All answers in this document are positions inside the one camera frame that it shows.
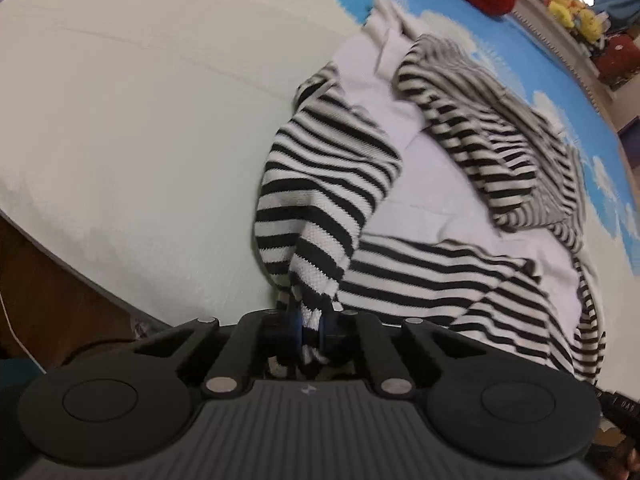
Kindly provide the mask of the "person's right hand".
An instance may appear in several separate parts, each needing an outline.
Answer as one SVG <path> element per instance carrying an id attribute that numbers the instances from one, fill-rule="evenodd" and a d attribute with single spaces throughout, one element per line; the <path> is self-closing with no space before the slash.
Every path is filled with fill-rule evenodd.
<path id="1" fill-rule="evenodd" d="M 602 479 L 628 480 L 639 473 L 636 442 L 624 439 L 616 446 L 593 445 L 593 468 Z"/>

